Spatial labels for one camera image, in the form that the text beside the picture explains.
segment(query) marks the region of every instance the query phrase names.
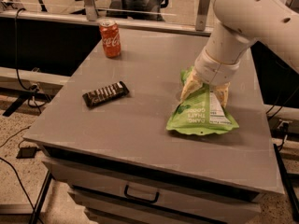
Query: chip bag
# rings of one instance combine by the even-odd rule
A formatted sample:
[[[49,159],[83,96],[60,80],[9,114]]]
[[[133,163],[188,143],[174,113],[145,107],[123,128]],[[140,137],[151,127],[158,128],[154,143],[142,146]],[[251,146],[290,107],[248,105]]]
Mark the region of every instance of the chip bag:
[[[185,84],[192,68],[181,72]],[[238,128],[235,119],[221,106],[213,88],[203,84],[191,93],[175,110],[167,122],[168,131],[184,134],[223,134]]]

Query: drawer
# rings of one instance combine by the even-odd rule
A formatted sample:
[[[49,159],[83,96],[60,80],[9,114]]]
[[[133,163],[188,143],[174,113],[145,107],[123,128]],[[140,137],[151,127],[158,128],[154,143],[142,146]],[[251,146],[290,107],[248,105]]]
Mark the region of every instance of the drawer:
[[[98,214],[124,223],[135,224],[207,224],[223,223],[212,220],[204,221],[204,218],[188,217],[180,215],[178,212],[167,212],[165,209],[154,208],[137,203],[128,203],[112,195],[101,195],[99,193],[90,193],[89,191],[70,189],[68,191],[76,204],[86,206],[93,210],[98,210]]]
[[[59,181],[73,187],[103,192],[127,200],[228,223],[245,223],[260,213],[257,203],[247,203],[195,189],[176,187],[128,174],[51,158],[44,164]]]
[[[137,221],[91,208],[85,208],[84,213],[89,220],[100,224],[147,224],[143,221]]]

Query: floor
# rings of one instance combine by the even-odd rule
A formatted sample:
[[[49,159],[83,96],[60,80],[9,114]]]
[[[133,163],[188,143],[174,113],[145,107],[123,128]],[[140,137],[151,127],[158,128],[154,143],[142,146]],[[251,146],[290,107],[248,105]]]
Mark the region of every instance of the floor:
[[[39,10],[36,0],[26,1],[26,8],[35,11]],[[44,0],[52,13],[69,13],[82,7],[82,3],[73,0]],[[179,22],[183,24],[194,24],[198,0],[170,0],[169,7],[163,11],[168,22]],[[107,7],[109,0],[98,0],[97,4]],[[209,15],[209,22],[213,21],[213,16]],[[41,163],[42,152],[37,152],[33,159],[16,159],[20,147],[35,147],[35,144],[22,142],[21,131],[11,139],[11,135],[21,129],[30,126],[39,115],[36,108],[23,104],[10,117],[2,116],[5,110],[15,101],[15,97],[0,92],[0,157],[9,161],[17,170],[21,182],[29,193],[33,203],[36,202],[37,195],[46,175],[46,168]],[[281,140],[274,139],[274,143],[280,144]],[[298,173],[299,170],[299,144],[287,141],[281,153],[285,165],[289,172]],[[20,184],[11,167],[0,161],[0,207],[3,204],[28,204],[28,201],[21,190]],[[64,183],[52,181],[50,191],[44,203],[40,218],[46,224],[85,224],[91,222],[83,213],[83,207],[75,205],[67,194],[68,187]],[[291,224],[292,211],[287,195],[268,194],[261,202],[262,212],[260,215],[250,220],[248,224]],[[1,224],[21,224],[28,223],[28,215],[1,215]]]

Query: gray tabletop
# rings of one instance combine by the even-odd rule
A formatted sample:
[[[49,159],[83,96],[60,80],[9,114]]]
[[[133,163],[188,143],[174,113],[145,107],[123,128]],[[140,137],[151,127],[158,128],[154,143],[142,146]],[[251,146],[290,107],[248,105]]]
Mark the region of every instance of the gray tabletop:
[[[166,123],[206,37],[120,29],[121,56],[100,42],[25,139],[116,161],[246,189],[283,193],[263,99],[248,51],[234,77],[227,110],[240,128],[227,134],[170,133]],[[82,94],[122,80],[130,95],[90,110]]]

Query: green plastic packaging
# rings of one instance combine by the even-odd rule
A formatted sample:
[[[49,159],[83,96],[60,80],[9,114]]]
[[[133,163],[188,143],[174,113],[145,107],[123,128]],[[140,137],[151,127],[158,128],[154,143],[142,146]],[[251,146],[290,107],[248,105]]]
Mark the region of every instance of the green plastic packaging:
[[[183,84],[191,71],[192,67],[181,72]],[[184,134],[207,135],[228,133],[238,127],[235,119],[221,106],[209,85],[204,84],[177,107],[167,122],[166,129]]]

